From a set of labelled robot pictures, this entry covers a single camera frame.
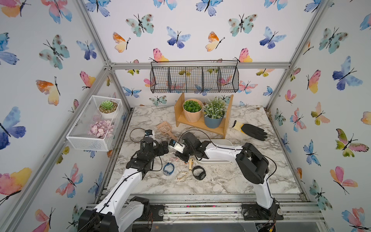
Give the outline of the beige gold wrist watch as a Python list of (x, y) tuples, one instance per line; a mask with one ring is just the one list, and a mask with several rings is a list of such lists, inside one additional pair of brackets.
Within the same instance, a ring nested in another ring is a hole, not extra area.
[(182, 180), (185, 179), (188, 176), (188, 172), (186, 171), (181, 171), (177, 174), (176, 180)]

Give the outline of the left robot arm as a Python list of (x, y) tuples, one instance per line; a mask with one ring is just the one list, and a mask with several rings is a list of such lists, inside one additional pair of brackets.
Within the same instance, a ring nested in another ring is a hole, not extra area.
[(94, 207), (86, 209), (79, 218), (79, 232), (123, 232), (139, 218), (150, 215), (149, 200), (129, 196), (148, 172), (153, 171), (156, 157), (169, 153), (168, 142), (158, 142), (151, 136), (140, 141), (137, 150), (127, 163), (121, 179), (109, 194)]

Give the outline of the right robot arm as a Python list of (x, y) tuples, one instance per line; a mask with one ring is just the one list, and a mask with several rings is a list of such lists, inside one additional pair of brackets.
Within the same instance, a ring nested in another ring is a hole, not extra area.
[(269, 161), (251, 143), (242, 146), (222, 146), (212, 140), (200, 141), (193, 133), (182, 135), (182, 143), (172, 139), (169, 146), (176, 150), (175, 155), (184, 162), (191, 156), (199, 160), (222, 160), (238, 165), (244, 178), (253, 184), (257, 205), (264, 209), (273, 206), (274, 199), (269, 188)]

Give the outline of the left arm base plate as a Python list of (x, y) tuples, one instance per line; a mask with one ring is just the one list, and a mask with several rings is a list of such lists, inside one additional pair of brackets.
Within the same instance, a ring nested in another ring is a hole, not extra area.
[(135, 218), (135, 221), (163, 221), (165, 214), (164, 205), (154, 205), (150, 203), (150, 200), (147, 198), (135, 196), (130, 199), (129, 203), (138, 203), (143, 206), (141, 215)]

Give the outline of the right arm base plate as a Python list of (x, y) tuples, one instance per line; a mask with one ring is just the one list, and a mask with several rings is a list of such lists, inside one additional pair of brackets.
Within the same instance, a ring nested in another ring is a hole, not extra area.
[(273, 201), (269, 209), (259, 206), (257, 203), (241, 205), (244, 220), (283, 220), (283, 211), (279, 203)]

